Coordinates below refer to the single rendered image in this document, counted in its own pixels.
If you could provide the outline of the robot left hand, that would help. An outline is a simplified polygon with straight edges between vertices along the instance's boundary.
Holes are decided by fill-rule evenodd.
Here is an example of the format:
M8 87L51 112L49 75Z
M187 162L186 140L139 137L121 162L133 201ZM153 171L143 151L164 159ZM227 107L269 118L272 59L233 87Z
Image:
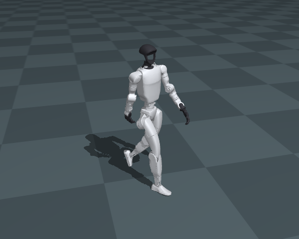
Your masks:
M189 124L190 118L189 118L188 112L185 109L186 107L184 107L184 105L182 103L179 104L179 107L180 107L180 111L182 111L184 116L186 117L187 121L186 121L185 125Z

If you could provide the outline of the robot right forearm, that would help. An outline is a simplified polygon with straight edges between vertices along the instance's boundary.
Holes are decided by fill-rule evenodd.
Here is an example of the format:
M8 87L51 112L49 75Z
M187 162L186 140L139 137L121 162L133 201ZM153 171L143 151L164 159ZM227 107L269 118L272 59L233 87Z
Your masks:
M124 114L125 114L126 116L128 116L130 112L132 113L132 110L133 110L133 104L134 104L134 102L128 102L128 100L129 100L129 94L128 94L128 96L127 96L126 107L125 107L125 111L124 111Z

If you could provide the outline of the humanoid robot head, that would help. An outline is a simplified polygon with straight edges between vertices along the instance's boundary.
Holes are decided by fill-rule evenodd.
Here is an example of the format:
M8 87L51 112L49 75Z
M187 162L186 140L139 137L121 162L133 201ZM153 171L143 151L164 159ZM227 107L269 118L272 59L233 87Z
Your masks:
M139 49L139 53L144 55L146 61L144 61L144 64L142 65L142 68L144 66L148 66L145 69L152 69L153 68L153 63L155 62L155 53L156 53L157 49L150 45L150 44L145 44L143 46L140 47ZM148 56L153 54L153 59L152 60L148 60ZM152 65L152 66L151 66Z

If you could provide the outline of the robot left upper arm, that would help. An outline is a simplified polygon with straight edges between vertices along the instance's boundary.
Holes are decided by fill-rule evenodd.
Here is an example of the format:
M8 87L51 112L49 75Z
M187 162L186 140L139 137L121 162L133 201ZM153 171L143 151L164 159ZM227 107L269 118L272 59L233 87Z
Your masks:
M174 90L174 85L169 83L169 77L167 74L167 67L165 65L158 65L161 68L161 81L164 89L167 93L171 93Z

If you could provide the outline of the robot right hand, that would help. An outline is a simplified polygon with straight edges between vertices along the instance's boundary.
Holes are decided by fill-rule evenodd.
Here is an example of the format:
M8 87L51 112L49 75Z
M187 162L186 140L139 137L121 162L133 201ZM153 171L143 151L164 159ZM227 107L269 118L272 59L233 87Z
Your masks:
M131 115L132 115L131 112L129 113L128 116L125 115L125 119L126 119L127 121L129 121L130 123L135 123L135 121L132 120Z

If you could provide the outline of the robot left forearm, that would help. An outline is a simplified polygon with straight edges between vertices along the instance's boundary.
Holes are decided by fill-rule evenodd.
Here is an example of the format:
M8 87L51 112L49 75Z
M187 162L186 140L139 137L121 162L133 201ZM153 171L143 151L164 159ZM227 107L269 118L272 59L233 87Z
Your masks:
M172 98L173 102L177 105L177 108L180 109L179 104L182 103L178 95L176 94L175 89L169 93L169 96ZM184 103L182 103L184 105Z

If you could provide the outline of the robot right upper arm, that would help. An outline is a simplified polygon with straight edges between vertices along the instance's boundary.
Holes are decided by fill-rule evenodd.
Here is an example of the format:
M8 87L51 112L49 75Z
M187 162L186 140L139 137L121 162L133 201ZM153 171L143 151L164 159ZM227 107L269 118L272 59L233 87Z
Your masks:
M128 102L135 102L136 101L136 89L137 85L142 78L142 73L140 71L132 72L129 75L129 100Z

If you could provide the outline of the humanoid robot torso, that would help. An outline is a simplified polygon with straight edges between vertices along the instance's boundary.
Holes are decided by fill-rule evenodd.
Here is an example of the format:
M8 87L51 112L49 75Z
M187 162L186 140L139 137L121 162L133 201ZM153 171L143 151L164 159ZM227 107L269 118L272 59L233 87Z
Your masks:
M136 70L142 73L142 78L137 85L137 94L139 95L140 100L145 102L140 113L141 115L145 114L150 120L154 119L156 115L154 101L159 99L161 88L161 68L154 63L152 65L152 69L145 69L148 66L144 66L143 68L140 67Z

